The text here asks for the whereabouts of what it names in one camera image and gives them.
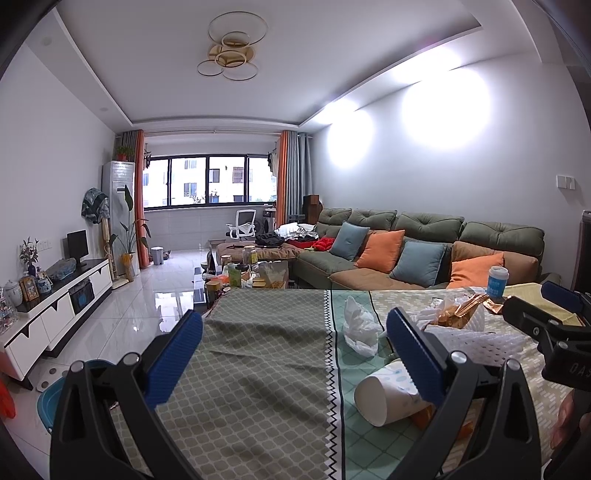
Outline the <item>person's right hand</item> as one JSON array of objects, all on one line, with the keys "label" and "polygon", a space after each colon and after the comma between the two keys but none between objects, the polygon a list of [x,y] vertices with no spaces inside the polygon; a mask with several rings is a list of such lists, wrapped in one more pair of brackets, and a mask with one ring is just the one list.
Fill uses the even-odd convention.
[{"label": "person's right hand", "polygon": [[562,401],[557,421],[551,432],[550,447],[552,450],[561,448],[575,430],[575,421],[582,432],[590,427],[590,414],[586,413],[579,419],[575,415],[575,391],[571,390]]}]

